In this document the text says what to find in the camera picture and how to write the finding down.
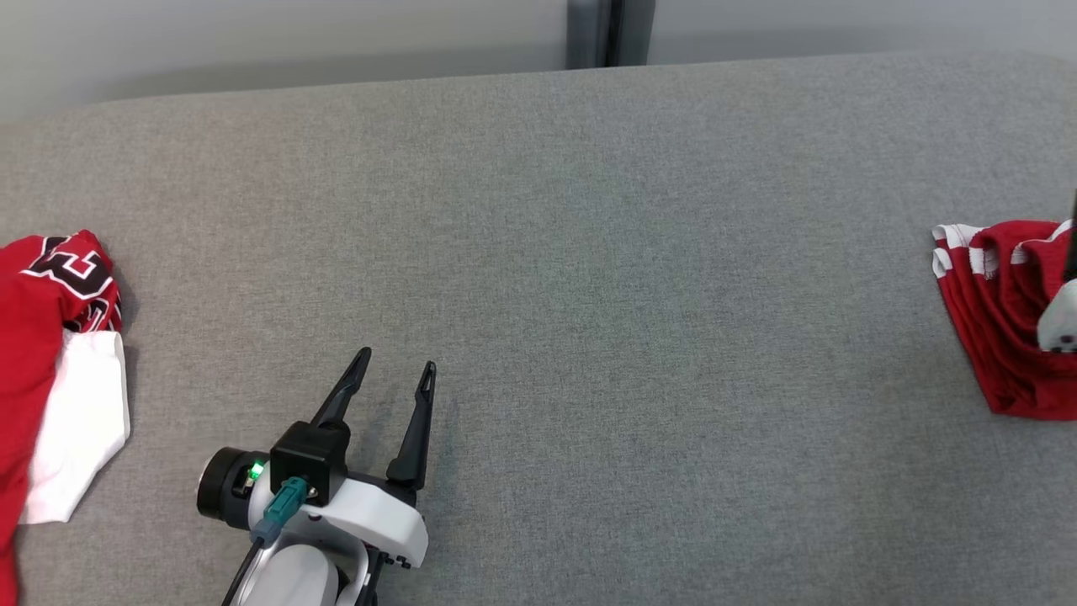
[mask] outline red jersey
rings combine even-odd
[[[17,600],[12,538],[64,328],[118,332],[121,324],[112,260],[90,231],[0,249],[0,606]]]

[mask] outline robotic arm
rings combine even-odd
[[[251,531],[253,544],[222,606],[374,606],[382,567],[422,565],[429,538],[415,507],[437,368],[426,363],[400,453],[381,479],[345,463],[344,415],[369,362],[370,350],[360,350],[314,418],[292,424],[268,454],[224,448],[206,465],[198,512]],[[286,522],[275,526],[289,499]]]
[[[1072,225],[1077,225],[1077,195]],[[1077,237],[1073,237],[1073,228],[1071,226],[1062,287],[1051,298],[1037,325],[1036,337],[1044,352],[1077,353]]]

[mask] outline couch cushion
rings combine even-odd
[[[202,464],[362,346],[355,469],[439,366],[430,552],[382,604],[1068,602],[1077,425],[988,411],[928,228],[1064,216],[1075,99],[1058,60],[878,55],[8,127],[0,239],[106,243],[132,426],[71,523],[20,533],[25,603],[219,602],[248,540],[197,515]]]

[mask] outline white stripe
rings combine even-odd
[[[998,271],[998,254],[994,248],[969,248],[968,263],[973,266],[973,273],[988,279],[994,278]]]
[[[932,227],[932,237],[936,240],[946,239],[947,248],[959,248],[968,245],[973,241],[973,236],[982,231],[985,227],[975,227],[964,223],[952,225],[935,225]]]
[[[1066,219],[1054,228],[1054,232],[1047,239],[1026,239],[1013,246],[1013,252],[1010,254],[1010,264],[1020,265],[1021,263],[1027,263],[1030,255],[1029,251],[1024,249],[1024,244],[1030,241],[1041,241],[1044,243],[1054,241],[1059,236],[1066,232],[1071,226],[1073,226],[1073,219]]]
[[[932,270],[935,271],[935,277],[942,278],[952,268],[953,260],[950,259],[950,253],[945,248],[936,248],[932,254]]]

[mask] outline white sleeve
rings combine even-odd
[[[120,334],[64,332],[19,523],[70,520],[94,476],[120,452],[128,436],[127,376]]]

